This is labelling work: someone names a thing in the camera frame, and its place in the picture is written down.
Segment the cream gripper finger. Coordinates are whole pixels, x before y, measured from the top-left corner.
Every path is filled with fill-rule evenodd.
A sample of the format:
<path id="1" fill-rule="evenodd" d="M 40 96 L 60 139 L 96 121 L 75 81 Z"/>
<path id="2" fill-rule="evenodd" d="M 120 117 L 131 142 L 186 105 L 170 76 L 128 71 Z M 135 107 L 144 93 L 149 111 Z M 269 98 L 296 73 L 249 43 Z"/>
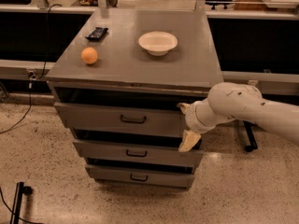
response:
<path id="1" fill-rule="evenodd" d="M 201 134 L 192 130 L 185 130 L 183 132 L 182 142 L 179 145 L 179 152 L 190 151 L 201 139 Z"/>
<path id="2" fill-rule="evenodd" d="M 189 109 L 189 106 L 190 104 L 187 104 L 187 103 L 178 103 L 177 104 L 177 107 L 180 109 L 180 111 L 183 113 L 183 114 L 186 114 L 188 109 Z"/>

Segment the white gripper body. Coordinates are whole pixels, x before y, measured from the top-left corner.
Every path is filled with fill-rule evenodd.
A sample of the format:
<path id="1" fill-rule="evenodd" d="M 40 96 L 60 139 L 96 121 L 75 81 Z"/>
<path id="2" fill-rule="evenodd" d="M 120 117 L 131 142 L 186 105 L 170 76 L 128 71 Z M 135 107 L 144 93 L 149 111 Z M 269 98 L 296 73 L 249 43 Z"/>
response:
<path id="1" fill-rule="evenodd" d="M 187 127 L 196 133 L 207 133 L 217 124 L 217 116 L 211 109 L 208 100 L 196 101 L 187 105 L 185 113 Z"/>

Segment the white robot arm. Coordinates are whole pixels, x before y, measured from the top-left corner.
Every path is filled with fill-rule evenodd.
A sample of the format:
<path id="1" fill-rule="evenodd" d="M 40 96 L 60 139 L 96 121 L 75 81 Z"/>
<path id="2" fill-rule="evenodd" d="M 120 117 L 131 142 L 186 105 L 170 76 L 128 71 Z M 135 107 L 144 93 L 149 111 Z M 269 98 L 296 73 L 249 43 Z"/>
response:
<path id="1" fill-rule="evenodd" d="M 206 99 L 179 103 L 178 107 L 188 127 L 183 132 L 179 152 L 190 151 L 203 133 L 236 119 L 299 144 L 299 106 L 264 99 L 254 86 L 222 82 L 210 89 Z"/>

